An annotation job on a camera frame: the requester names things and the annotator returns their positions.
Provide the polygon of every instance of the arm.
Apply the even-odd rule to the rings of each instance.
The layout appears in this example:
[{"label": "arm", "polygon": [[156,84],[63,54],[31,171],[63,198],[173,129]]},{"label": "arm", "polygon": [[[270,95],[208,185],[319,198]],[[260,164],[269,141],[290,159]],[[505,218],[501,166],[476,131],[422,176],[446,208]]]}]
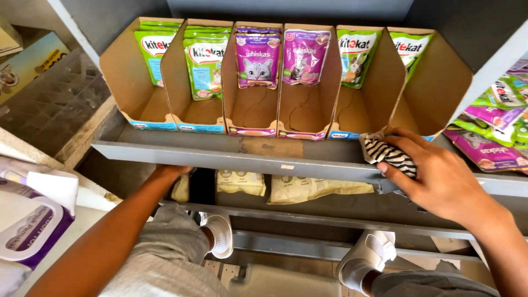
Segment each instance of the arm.
[{"label": "arm", "polygon": [[378,169],[416,204],[466,228],[482,247],[501,296],[528,292],[528,243],[513,215],[480,186],[464,160],[422,137],[396,128],[382,139],[407,153],[418,168],[415,181],[381,162]]},{"label": "arm", "polygon": [[161,165],[139,189],[83,234],[26,297],[97,296],[125,263],[139,232],[172,183],[191,167]]}]

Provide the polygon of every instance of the cardboard box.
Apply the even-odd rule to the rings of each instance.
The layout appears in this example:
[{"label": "cardboard box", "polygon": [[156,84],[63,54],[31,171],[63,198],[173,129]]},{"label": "cardboard box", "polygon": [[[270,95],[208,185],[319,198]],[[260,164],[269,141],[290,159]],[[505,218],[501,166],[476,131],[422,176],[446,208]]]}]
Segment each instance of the cardboard box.
[{"label": "cardboard box", "polygon": [[133,126],[177,131],[169,111],[165,89],[152,84],[147,64],[134,36],[140,21],[183,23],[180,18],[138,17],[101,55],[101,71],[119,111]]},{"label": "cardboard box", "polygon": [[285,24],[284,30],[287,29],[328,30],[331,32],[331,39],[326,49],[319,84],[290,85],[283,83],[282,74],[280,75],[278,137],[323,140],[332,121],[341,85],[342,70],[337,35],[333,26]]},{"label": "cardboard box", "polygon": [[383,27],[337,26],[337,29],[381,31],[361,89],[340,86],[328,139],[357,141],[362,133],[383,130],[391,119],[407,72]]},{"label": "cardboard box", "polygon": [[55,32],[17,26],[25,50],[0,58],[0,104],[70,53]]},{"label": "cardboard box", "polygon": [[449,124],[451,116],[471,85],[473,73],[435,30],[388,27],[389,32],[434,34],[384,131],[403,127],[432,141]]},{"label": "cardboard box", "polygon": [[171,116],[181,132],[225,134],[222,100],[214,96],[211,99],[200,101],[192,98],[191,82],[183,50],[183,35],[188,25],[233,27],[233,22],[192,18],[183,22],[176,37],[172,40],[172,46],[167,49],[161,62]]},{"label": "cardboard box", "polygon": [[[238,87],[235,29],[239,26],[277,28],[282,24],[236,22],[222,61],[225,124],[230,135],[276,137],[280,81],[275,90],[265,86]],[[282,44],[279,50],[278,80],[282,78]]]},{"label": "cardboard box", "polygon": [[22,50],[22,37],[7,19],[0,15],[0,57]]}]

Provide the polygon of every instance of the hand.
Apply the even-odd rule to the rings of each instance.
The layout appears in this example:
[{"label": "hand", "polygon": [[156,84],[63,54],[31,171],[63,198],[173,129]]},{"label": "hand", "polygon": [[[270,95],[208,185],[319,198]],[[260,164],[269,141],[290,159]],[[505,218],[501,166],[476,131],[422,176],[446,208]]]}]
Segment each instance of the hand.
[{"label": "hand", "polygon": [[416,180],[385,162],[378,163],[378,169],[413,202],[469,231],[486,222],[493,224],[492,220],[509,213],[482,189],[457,155],[403,128],[393,132],[398,136],[387,136],[381,141],[400,148],[411,157],[417,166]]},{"label": "hand", "polygon": [[171,177],[176,180],[181,175],[191,171],[192,168],[193,167],[191,166],[156,164],[156,170],[154,173],[160,174],[161,176]]}]

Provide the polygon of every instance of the cardboard divider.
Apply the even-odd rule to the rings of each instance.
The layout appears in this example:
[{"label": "cardboard divider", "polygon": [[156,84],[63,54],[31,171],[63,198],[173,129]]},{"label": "cardboard divider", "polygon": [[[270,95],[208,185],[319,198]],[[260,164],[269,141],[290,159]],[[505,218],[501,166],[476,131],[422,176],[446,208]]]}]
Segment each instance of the cardboard divider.
[{"label": "cardboard divider", "polygon": [[375,133],[387,126],[402,93],[407,73],[385,28],[340,25],[337,29],[381,31],[374,52],[370,53],[372,61],[361,89],[340,86],[328,132],[328,139],[358,140],[362,133]]},{"label": "cardboard divider", "polygon": [[282,30],[282,24],[277,23],[235,23],[222,60],[225,124],[230,135],[275,137],[279,89],[282,79],[282,44],[279,50],[278,88],[272,90],[265,86],[254,86],[240,89],[238,87],[237,53],[234,37],[236,28],[239,26]]},{"label": "cardboard divider", "polygon": [[319,84],[305,86],[280,82],[279,138],[323,140],[332,121],[332,114],[341,85],[341,59],[333,26],[285,24],[284,30],[327,30],[331,32]]},{"label": "cardboard divider", "polygon": [[101,55],[99,65],[116,105],[140,129],[177,131],[164,88],[154,86],[134,31],[140,21],[183,23],[180,18],[138,17]]},{"label": "cardboard divider", "polygon": [[191,81],[189,80],[186,54],[183,48],[184,32],[188,25],[233,27],[233,22],[193,18],[183,22],[161,61],[161,71],[167,94],[166,102],[180,131],[225,134],[222,100],[215,96],[201,101],[192,98]]},{"label": "cardboard divider", "polygon": [[408,80],[385,133],[403,127],[432,141],[449,124],[471,85],[473,73],[435,30],[387,28],[389,32],[434,34]]}]

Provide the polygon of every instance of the clear plastic organizer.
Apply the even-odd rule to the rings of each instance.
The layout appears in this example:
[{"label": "clear plastic organizer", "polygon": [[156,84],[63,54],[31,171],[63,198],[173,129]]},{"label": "clear plastic organizer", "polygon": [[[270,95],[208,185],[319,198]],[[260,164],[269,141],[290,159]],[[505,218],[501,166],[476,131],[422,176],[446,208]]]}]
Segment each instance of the clear plastic organizer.
[{"label": "clear plastic organizer", "polygon": [[109,96],[95,64],[76,49],[0,106],[0,127],[56,156]]}]

